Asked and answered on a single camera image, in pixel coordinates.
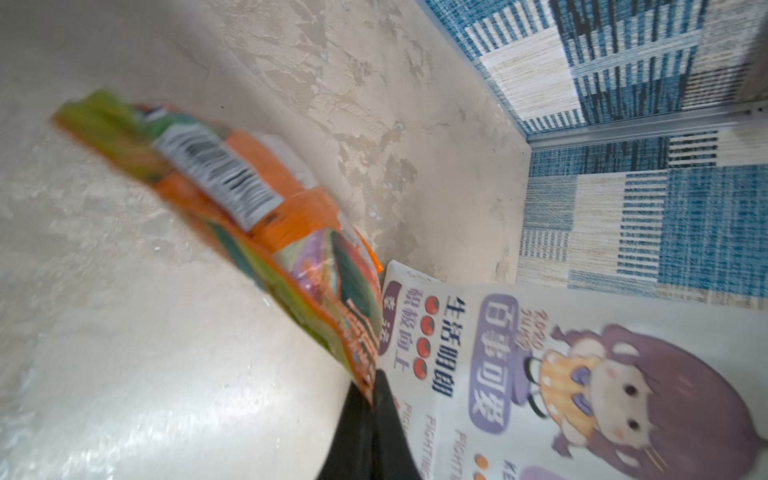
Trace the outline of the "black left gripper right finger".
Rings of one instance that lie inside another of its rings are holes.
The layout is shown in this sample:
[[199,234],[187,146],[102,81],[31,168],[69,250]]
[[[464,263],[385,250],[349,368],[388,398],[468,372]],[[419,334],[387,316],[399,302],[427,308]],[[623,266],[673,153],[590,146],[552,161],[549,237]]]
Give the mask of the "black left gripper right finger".
[[371,478],[376,480],[421,479],[383,370],[376,371],[373,394]]

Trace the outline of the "orange snack bag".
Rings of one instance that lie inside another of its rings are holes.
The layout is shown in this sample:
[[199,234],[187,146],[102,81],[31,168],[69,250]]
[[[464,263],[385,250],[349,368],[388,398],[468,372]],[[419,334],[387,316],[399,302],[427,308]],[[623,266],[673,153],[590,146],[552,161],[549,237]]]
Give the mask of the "orange snack bag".
[[149,187],[372,397],[382,265],[281,137],[168,104],[131,103],[106,90],[64,103],[53,119]]

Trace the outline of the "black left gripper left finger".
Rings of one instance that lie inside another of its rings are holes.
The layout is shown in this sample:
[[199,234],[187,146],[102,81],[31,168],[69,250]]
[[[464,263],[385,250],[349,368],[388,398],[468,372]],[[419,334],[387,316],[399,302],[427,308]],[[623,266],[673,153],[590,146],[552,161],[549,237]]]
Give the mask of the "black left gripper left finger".
[[351,384],[318,480],[368,480],[373,472],[373,410]]

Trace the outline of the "white paper bag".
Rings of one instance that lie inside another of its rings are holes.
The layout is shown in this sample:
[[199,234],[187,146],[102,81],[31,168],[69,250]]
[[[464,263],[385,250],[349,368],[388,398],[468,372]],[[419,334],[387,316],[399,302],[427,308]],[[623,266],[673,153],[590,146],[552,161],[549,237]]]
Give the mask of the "white paper bag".
[[767,317],[391,262],[379,366],[423,479],[763,479]]

